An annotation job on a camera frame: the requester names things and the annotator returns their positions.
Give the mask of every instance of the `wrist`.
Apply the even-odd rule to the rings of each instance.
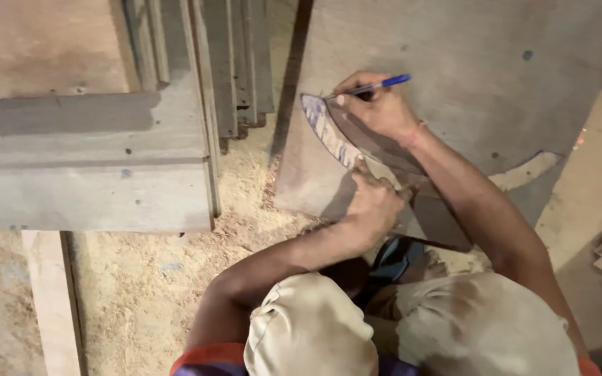
[[[397,142],[404,149],[413,149],[421,134],[426,132],[426,130],[427,124],[421,120],[413,126],[410,126],[408,131],[397,139]]]
[[[345,245],[353,253],[364,253],[370,250],[381,237],[380,232],[373,228],[372,224],[355,215],[344,217],[335,226],[339,226],[344,235]]]

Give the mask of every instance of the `hand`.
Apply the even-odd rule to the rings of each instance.
[[[379,88],[373,92],[370,102],[365,102],[345,92],[390,78],[389,74],[358,71],[347,77],[335,89],[339,106],[354,114],[372,131],[402,143],[417,128],[419,120],[408,106],[398,86]]]
[[[396,192],[386,178],[376,179],[362,158],[355,160],[352,179],[356,183],[355,196],[341,222],[352,226],[354,235],[350,241],[355,241],[356,248],[363,253],[387,235],[412,192],[409,189]]]

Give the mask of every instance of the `floor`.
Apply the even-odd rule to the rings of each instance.
[[[269,0],[273,85],[280,98],[298,0]],[[213,234],[155,236],[88,232],[73,235],[71,259],[79,295],[89,374],[162,374],[180,355],[208,282],[231,264],[316,223],[272,208],[284,113],[232,142],[220,182],[223,215]],[[602,358],[602,274],[591,266],[592,241],[602,231],[602,93],[537,231],[585,339]],[[19,233],[0,231],[0,374],[44,375],[38,326]],[[438,250],[451,273],[480,271],[479,252]]]

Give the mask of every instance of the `plywood sheet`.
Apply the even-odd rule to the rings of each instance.
[[[0,0],[0,98],[139,90],[118,0]]]
[[[602,1],[316,0],[298,94],[362,69],[410,73],[401,88],[417,114],[486,175],[540,150],[568,155],[602,87]],[[354,186],[306,123],[297,95],[276,205],[340,216]],[[532,223],[562,167],[509,193]],[[451,236],[418,209],[405,234]]]

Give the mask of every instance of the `finger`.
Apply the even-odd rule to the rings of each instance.
[[[372,102],[364,102],[353,95],[341,94],[336,98],[336,103],[343,107],[347,112],[360,118],[363,122],[367,122],[373,109]]]
[[[376,84],[377,82],[387,80],[390,77],[391,74],[359,70],[355,73],[352,73],[349,77],[343,80],[343,82],[340,82],[339,85],[334,89],[334,94],[339,95],[345,93],[347,90],[358,88],[359,86]]]
[[[406,203],[413,198],[413,192],[410,189],[402,189],[396,193]]]
[[[389,181],[388,178],[381,177],[380,179],[378,179],[378,181],[380,182],[380,184],[384,185],[385,187],[387,187],[389,189],[394,189],[394,185]]]
[[[375,180],[375,177],[373,176],[369,166],[366,164],[366,159],[364,159],[363,155],[359,155],[355,159],[355,170],[358,171],[364,177],[373,178],[373,180]]]
[[[352,180],[354,180],[356,183],[357,191],[364,189],[364,187],[369,183],[368,178],[364,176],[364,174],[358,169],[352,170]]]

